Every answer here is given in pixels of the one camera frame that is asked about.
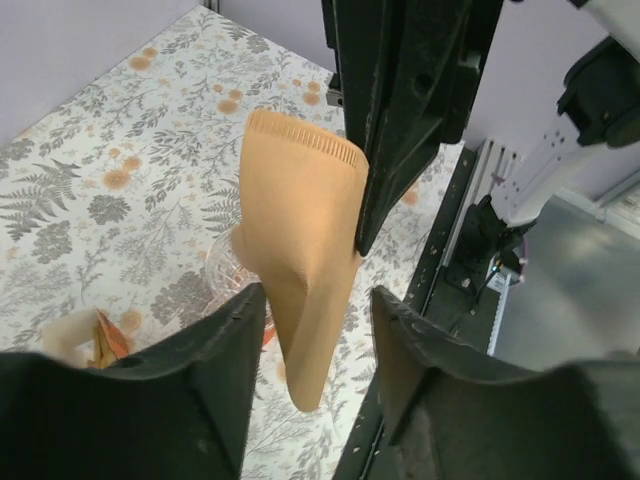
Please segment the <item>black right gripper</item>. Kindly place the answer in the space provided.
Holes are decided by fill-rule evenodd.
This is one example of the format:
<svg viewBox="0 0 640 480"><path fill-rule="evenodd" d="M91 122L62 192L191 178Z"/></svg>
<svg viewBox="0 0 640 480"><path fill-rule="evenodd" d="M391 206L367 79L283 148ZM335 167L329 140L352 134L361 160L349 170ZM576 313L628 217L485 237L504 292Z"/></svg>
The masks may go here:
<svg viewBox="0 0 640 480"><path fill-rule="evenodd" d="M325 1L329 83L369 164L355 245L367 255L391 208L467 127L500 1Z"/></svg>

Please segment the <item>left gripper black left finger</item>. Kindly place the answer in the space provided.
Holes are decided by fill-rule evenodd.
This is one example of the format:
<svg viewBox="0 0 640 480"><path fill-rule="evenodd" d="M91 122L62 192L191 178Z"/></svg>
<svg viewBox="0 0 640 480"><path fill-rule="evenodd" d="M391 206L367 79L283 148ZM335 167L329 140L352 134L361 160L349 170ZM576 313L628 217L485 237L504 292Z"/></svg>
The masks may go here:
<svg viewBox="0 0 640 480"><path fill-rule="evenodd" d="M266 314L254 283L106 369L1 357L5 479L237 479Z"/></svg>

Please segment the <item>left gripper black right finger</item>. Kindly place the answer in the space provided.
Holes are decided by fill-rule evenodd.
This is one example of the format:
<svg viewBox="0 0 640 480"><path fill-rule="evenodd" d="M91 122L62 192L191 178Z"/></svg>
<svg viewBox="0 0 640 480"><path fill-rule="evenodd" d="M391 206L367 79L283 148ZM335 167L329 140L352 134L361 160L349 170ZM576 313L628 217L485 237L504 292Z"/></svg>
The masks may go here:
<svg viewBox="0 0 640 480"><path fill-rule="evenodd" d="M387 289L371 294L380 401L403 479L635 479L639 361L528 370L483 353Z"/></svg>

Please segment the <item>orange coffee filter box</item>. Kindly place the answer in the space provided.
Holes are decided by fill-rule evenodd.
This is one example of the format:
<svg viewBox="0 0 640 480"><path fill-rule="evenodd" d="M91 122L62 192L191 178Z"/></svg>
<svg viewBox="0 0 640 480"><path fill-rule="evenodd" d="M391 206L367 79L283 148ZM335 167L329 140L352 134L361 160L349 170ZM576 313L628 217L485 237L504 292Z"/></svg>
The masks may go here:
<svg viewBox="0 0 640 480"><path fill-rule="evenodd" d="M41 349L74 368L105 369L127 357L131 343L103 311L88 309L45 325Z"/></svg>

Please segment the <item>clear glass dripper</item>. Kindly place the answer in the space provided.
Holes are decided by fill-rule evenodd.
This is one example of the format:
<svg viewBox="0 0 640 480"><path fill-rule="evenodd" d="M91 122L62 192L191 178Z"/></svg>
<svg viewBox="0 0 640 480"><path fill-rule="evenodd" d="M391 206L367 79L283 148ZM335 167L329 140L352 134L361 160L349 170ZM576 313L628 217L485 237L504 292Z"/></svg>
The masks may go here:
<svg viewBox="0 0 640 480"><path fill-rule="evenodd" d="M205 259L205 278L212 298L202 314L208 316L223 306L258 277L244 268L232 247L232 230L221 233L210 246Z"/></svg>

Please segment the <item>brown paper coffee filter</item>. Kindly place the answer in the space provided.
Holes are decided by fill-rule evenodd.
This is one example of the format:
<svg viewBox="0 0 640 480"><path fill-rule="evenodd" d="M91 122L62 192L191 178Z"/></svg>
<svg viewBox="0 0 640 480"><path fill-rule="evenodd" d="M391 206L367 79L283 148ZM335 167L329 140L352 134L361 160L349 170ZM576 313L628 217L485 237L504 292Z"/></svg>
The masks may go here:
<svg viewBox="0 0 640 480"><path fill-rule="evenodd" d="M355 234L367 175L352 142L283 113L250 114L232 246L263 284L301 412L319 407L361 264Z"/></svg>

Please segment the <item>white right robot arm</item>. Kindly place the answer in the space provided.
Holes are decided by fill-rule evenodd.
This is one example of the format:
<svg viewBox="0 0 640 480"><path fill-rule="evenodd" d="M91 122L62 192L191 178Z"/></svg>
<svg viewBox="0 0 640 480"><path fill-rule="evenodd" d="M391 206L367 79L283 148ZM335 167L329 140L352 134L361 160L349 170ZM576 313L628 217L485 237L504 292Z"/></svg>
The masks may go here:
<svg viewBox="0 0 640 480"><path fill-rule="evenodd" d="M524 163L467 214L454 260L513 249L543 206L600 148L639 140L639 5L579 1L607 36L567 72L552 124ZM369 174L355 233L367 254L392 206L467 126L500 17L498 1L326 1L336 70L328 101Z"/></svg>

